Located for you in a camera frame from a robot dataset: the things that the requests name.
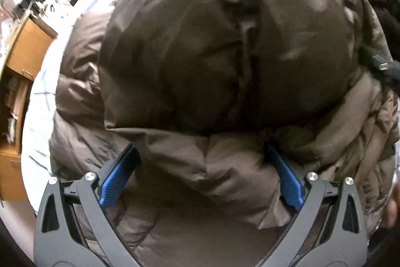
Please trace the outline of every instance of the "white bed sheet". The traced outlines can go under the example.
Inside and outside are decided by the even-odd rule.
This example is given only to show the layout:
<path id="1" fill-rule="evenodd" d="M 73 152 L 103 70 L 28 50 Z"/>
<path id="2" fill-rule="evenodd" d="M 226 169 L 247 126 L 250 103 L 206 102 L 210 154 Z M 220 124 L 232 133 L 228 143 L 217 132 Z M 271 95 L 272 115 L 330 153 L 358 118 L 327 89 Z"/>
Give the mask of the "white bed sheet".
<path id="1" fill-rule="evenodd" d="M 61 60 L 76 19 L 88 10 L 99 10 L 114 0 L 78 0 L 63 22 L 62 32 L 51 43 L 33 82 L 22 134 L 21 170 L 28 199 L 37 212 L 51 176 L 49 139 L 56 109 L 55 93 Z"/>

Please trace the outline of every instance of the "bed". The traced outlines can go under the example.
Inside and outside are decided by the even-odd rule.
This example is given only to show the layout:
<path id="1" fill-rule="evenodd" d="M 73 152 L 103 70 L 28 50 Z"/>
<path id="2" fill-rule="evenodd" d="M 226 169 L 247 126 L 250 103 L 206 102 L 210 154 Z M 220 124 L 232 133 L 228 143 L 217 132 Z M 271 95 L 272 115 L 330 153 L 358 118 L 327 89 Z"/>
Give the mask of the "bed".
<path id="1" fill-rule="evenodd" d="M 55 92 L 63 53 L 76 19 L 88 10 L 101 10 L 113 0 L 79 0 L 65 19 L 62 33 L 50 45 L 31 90 L 22 138 L 21 170 L 27 196 L 37 212 L 51 176 L 49 138 L 53 131 Z"/>

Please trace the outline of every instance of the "silver screw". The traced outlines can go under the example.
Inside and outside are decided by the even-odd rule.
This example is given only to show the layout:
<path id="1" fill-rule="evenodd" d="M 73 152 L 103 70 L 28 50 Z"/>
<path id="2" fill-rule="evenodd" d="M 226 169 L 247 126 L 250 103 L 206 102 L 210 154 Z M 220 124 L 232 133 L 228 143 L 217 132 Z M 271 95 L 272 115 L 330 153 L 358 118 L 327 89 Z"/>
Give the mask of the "silver screw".
<path id="1" fill-rule="evenodd" d="M 352 184 L 354 184 L 354 180 L 353 180 L 353 178 L 351 178 L 351 177 L 346 177 L 345 179 L 344 179 L 344 181 L 345 181 L 345 183 L 346 184 L 348 184 L 349 186 L 351 186 Z"/>
<path id="2" fill-rule="evenodd" d="M 318 174 L 315 173 L 315 172 L 310 172 L 310 173 L 307 175 L 307 178 L 308 178 L 309 180 L 311 180 L 311 181 L 315 181 L 315 180 L 318 179 Z"/>
<path id="3" fill-rule="evenodd" d="M 384 63 L 384 64 L 380 64 L 379 65 L 379 70 L 380 71 L 384 71 L 384 70 L 388 70 L 389 69 L 389 64 L 388 63 Z"/>
<path id="4" fill-rule="evenodd" d="M 93 181 L 96 178 L 96 173 L 94 172 L 88 172 L 85 174 L 85 179 L 87 181 Z"/>
<path id="5" fill-rule="evenodd" d="M 54 177 L 54 176 L 52 176 L 50 179 L 49 179 L 49 183 L 50 184 L 56 184 L 57 183 L 57 178 L 56 177 Z"/>

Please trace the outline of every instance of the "wooden cabinet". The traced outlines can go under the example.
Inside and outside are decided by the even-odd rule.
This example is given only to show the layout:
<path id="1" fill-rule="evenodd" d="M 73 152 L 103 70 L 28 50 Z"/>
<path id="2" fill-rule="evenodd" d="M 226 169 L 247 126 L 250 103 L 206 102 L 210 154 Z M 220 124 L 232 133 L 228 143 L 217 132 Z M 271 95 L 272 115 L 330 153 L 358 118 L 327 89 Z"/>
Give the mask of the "wooden cabinet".
<path id="1" fill-rule="evenodd" d="M 27 199 L 21 174 L 25 111 L 32 81 L 56 36 L 27 11 L 6 41 L 8 51 L 0 67 L 0 201 Z"/>

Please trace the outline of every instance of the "person's hand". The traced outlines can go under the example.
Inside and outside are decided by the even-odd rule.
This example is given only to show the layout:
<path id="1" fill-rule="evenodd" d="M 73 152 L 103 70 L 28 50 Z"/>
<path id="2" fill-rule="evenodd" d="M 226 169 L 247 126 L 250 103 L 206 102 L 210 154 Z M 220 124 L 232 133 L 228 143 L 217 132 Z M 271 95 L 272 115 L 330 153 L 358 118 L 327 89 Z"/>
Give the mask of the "person's hand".
<path id="1" fill-rule="evenodd" d="M 382 221 L 379 227 L 392 228 L 395 227 L 400 209 L 400 182 L 397 182 L 393 188 L 393 192 L 385 210 L 383 211 Z"/>

